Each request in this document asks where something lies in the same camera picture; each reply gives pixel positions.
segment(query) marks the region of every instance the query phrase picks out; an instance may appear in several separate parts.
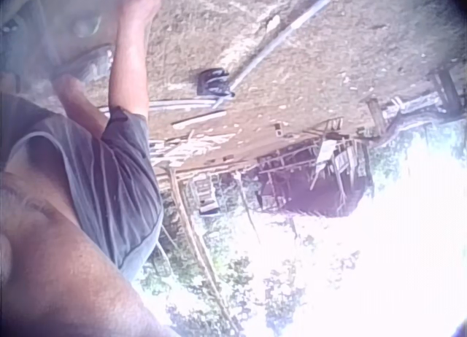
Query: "metal pipe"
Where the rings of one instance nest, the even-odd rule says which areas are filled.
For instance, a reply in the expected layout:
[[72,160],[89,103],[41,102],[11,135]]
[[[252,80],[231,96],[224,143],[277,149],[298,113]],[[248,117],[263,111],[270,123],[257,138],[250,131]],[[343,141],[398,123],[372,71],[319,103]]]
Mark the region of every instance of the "metal pipe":
[[[331,0],[318,0],[307,11],[305,11],[295,21],[293,21],[284,31],[282,31],[276,38],[274,38],[268,45],[266,45],[266,47],[253,58],[250,64],[245,67],[242,72],[240,72],[240,74],[233,81],[231,89],[235,90],[259,63],[261,63],[269,54],[271,54],[279,45],[281,45],[296,29],[300,28],[306,21],[316,15],[330,2]],[[224,102],[224,100],[224,98],[219,98],[212,109],[218,108]]]
[[[210,98],[151,101],[149,104],[149,110],[151,112],[162,109],[208,109],[212,107],[215,102],[215,99]],[[108,113],[109,107],[99,107],[99,111],[102,113]]]

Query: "black object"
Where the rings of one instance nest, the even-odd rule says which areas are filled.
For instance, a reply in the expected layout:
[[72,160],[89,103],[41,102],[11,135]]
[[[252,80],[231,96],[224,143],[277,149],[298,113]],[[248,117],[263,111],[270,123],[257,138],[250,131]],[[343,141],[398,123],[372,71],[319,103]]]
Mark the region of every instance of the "black object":
[[229,73],[225,69],[208,69],[199,74],[198,77],[198,95],[199,96],[217,96],[218,98],[233,98],[228,83]]

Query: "wooden post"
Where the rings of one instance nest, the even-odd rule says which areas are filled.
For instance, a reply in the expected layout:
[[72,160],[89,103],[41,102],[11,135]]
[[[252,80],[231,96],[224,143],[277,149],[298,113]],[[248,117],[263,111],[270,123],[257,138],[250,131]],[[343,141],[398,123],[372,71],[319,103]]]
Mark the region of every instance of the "wooden post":
[[261,244],[260,236],[258,234],[258,231],[256,230],[255,223],[253,222],[253,218],[250,214],[250,208],[248,207],[247,198],[245,197],[245,192],[243,191],[242,179],[240,177],[240,173],[238,172],[236,173],[235,180],[237,181],[237,184],[239,186],[240,196],[242,198],[243,207],[245,208],[245,211],[247,211],[248,220],[250,221],[250,224],[253,230],[255,231],[256,238],[258,239],[258,243]]
[[371,116],[373,117],[373,121],[377,129],[377,134],[379,136],[384,136],[386,133],[386,121],[382,115],[382,110],[378,104],[378,100],[371,98],[366,102],[366,104],[368,105]]
[[209,286],[211,287],[211,291],[213,293],[214,299],[217,305],[219,306],[222,316],[224,317],[224,319],[229,321],[229,323],[231,324],[231,327],[236,331],[238,335],[241,327],[232,320],[228,307],[224,303],[222,296],[220,295],[219,290],[217,289],[216,281],[212,275],[212,271],[209,270],[208,264],[204,261],[203,255],[201,254],[200,249],[196,245],[196,237],[195,237],[191,222],[189,220],[185,205],[182,200],[182,195],[180,193],[180,188],[178,186],[178,181],[177,181],[177,176],[175,174],[175,171],[172,168],[168,168],[167,174],[169,175],[169,179],[170,179],[172,196],[174,198],[175,205],[177,206],[179,210],[180,220],[182,221],[183,228],[185,229],[185,233],[187,235],[188,243],[191,249],[193,250],[195,259],[198,262],[201,269],[203,269],[204,274],[206,275],[206,278],[208,280]]

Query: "man's hand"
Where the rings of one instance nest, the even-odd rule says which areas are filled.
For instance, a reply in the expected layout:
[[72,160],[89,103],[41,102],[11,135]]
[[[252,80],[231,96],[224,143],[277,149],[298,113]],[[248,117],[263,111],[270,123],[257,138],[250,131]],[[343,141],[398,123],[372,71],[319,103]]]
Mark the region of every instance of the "man's hand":
[[120,27],[145,30],[161,8],[162,0],[124,0]]

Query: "rock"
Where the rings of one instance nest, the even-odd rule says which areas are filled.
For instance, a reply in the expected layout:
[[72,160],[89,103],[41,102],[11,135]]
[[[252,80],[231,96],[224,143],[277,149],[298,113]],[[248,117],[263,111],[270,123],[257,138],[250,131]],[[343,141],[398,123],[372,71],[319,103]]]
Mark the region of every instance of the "rock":
[[277,28],[277,26],[280,24],[280,16],[275,15],[267,24],[266,26],[266,33],[269,33],[270,31],[273,31],[274,29]]

